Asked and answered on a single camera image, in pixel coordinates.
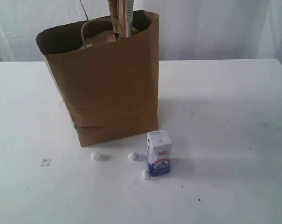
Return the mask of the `clear plastic scrap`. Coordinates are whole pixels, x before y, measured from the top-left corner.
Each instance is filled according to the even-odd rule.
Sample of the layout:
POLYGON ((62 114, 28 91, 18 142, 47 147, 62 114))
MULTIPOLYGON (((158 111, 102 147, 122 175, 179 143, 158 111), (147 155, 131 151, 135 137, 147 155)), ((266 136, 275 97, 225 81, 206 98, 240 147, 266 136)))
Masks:
POLYGON ((44 159, 42 162, 41 162, 41 167, 48 167, 51 163, 51 158, 48 158, 48 159, 44 159))

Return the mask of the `spaghetti packet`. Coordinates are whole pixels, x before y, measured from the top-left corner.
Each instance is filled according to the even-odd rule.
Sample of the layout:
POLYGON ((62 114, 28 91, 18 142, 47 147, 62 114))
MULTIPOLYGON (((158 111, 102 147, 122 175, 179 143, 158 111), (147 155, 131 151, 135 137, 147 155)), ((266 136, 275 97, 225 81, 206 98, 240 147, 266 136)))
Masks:
POLYGON ((134 0, 108 0, 116 40, 132 35, 134 0))

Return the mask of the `small white ball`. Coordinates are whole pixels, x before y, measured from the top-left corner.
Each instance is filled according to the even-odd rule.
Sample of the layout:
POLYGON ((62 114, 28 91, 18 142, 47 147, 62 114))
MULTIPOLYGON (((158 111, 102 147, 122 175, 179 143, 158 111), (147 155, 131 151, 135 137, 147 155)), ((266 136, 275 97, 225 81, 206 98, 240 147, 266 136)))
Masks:
POLYGON ((141 177, 143 180, 149 180, 150 179, 150 172, 148 170, 143 170, 142 171, 142 174, 141 174, 141 177))
POLYGON ((100 152, 98 152, 98 151, 95 151, 95 152, 91 153, 91 157, 95 161, 101 161, 102 160, 102 156, 103 155, 100 152))
POLYGON ((131 152, 131 153, 129 153, 128 158, 129 158, 130 160, 135 161, 135 160, 138 159, 138 153, 136 153, 136 152, 131 152))

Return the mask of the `brown paper shopping bag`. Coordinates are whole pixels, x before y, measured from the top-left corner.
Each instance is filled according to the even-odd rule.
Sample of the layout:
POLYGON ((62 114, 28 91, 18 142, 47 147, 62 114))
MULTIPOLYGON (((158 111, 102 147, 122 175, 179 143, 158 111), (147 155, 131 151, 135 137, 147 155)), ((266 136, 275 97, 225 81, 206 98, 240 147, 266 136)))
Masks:
POLYGON ((137 33, 78 49, 113 30, 110 17, 40 32, 36 43, 82 147, 158 129, 159 15, 134 11, 137 33))

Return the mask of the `brown pouch with orange label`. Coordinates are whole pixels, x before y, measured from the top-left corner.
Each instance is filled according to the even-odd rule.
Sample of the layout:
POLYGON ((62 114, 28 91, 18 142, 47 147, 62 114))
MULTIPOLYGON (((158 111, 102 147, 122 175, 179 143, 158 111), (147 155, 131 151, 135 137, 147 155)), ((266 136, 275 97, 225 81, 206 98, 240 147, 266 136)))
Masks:
POLYGON ((95 47, 116 41, 116 36, 113 30, 106 30, 89 37, 87 37, 87 35, 83 35, 83 37, 85 44, 82 42, 78 49, 95 47))

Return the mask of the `small white blue milk carton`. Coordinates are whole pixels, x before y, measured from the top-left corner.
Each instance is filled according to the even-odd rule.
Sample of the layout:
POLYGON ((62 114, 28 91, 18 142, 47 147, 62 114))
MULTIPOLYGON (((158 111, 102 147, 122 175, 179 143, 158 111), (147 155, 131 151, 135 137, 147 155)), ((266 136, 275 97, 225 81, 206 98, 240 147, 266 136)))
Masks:
POLYGON ((150 176, 170 172, 170 154, 173 142, 167 130, 161 129, 147 133, 147 167, 150 176))

